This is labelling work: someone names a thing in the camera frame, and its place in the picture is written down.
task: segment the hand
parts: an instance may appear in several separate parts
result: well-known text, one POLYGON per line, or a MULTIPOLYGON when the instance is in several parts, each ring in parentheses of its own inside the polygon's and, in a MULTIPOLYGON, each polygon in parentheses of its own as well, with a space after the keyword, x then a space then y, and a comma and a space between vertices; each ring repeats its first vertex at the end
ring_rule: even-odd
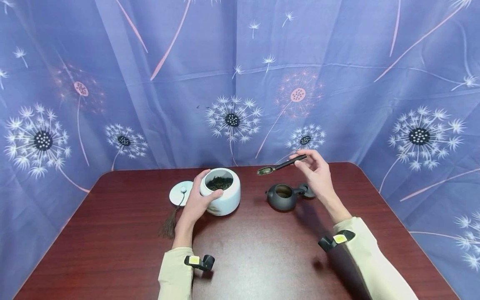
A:
POLYGON ((290 155, 290 159, 306 154, 304 160, 297 160, 295 166, 302 171, 307 179, 308 186, 323 204, 328 201, 339 200, 335 193, 330 177, 330 168, 327 162, 316 150, 298 150, 296 154, 290 155))
POLYGON ((218 199, 223 195, 223 190, 216 190, 205 197, 200 194, 200 183, 202 182, 203 177, 208 174, 208 172, 210 172, 209 169, 203 171, 193 180, 193 187, 190 191, 190 196, 188 197, 187 203, 183 209, 177 226, 181 226, 182 224, 187 224, 189 226, 194 225, 195 222, 204 214, 205 210, 207 210, 209 204, 213 200, 218 199))

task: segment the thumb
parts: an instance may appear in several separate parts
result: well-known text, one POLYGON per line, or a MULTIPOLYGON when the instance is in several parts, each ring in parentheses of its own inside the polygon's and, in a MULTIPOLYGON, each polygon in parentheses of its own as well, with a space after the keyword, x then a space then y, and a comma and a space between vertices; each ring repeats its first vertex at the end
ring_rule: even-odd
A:
POLYGON ((300 170, 302 171, 302 173, 305 175, 305 176, 308 176, 312 170, 310 170, 310 168, 302 161, 300 160, 297 160, 295 162, 295 166, 300 170))
POLYGON ((222 195, 223 195, 223 190, 216 190, 215 192, 206 196, 205 199, 207 200, 208 203, 210 203, 213 200, 220 198, 222 195))

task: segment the dark red table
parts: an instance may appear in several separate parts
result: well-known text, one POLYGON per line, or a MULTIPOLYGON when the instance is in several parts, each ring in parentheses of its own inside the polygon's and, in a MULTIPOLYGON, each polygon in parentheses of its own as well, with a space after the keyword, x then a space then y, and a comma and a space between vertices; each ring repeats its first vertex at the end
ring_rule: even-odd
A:
MULTIPOLYGON (((365 298, 345 251, 327 256, 317 245, 333 225, 319 201, 302 200, 289 213, 266 202, 273 184, 304 181, 296 168, 260 177, 258 167, 232 169, 241 182, 239 208, 226 217, 206 214, 195 227, 195 253, 216 262, 213 273, 196 274, 194 300, 365 298)), ((168 193, 200 171, 102 176, 16 299, 156 299, 163 254, 171 247, 157 236, 172 209, 168 193)), ((350 163, 333 163, 331 172, 345 206, 365 220, 418 297, 457 299, 363 172, 350 163)))

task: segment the white lid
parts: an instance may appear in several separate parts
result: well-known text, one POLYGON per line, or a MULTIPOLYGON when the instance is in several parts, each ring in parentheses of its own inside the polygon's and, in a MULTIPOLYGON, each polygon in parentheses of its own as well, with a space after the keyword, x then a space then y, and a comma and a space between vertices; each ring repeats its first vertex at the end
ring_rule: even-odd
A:
POLYGON ((180 206, 185 206, 188 200, 188 196, 190 196, 190 191, 192 190, 192 187, 193 181, 182 181, 180 183, 177 183, 170 190, 170 202, 172 202, 175 206, 179 204, 180 206))

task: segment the fabric backdrop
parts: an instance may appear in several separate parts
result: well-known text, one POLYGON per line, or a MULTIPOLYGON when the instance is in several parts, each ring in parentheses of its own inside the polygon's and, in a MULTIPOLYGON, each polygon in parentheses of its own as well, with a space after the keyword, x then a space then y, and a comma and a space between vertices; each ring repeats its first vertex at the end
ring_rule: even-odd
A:
POLYGON ((0 299, 102 174, 299 148, 360 166, 477 299, 479 15, 475 0, 0 0, 0 299))

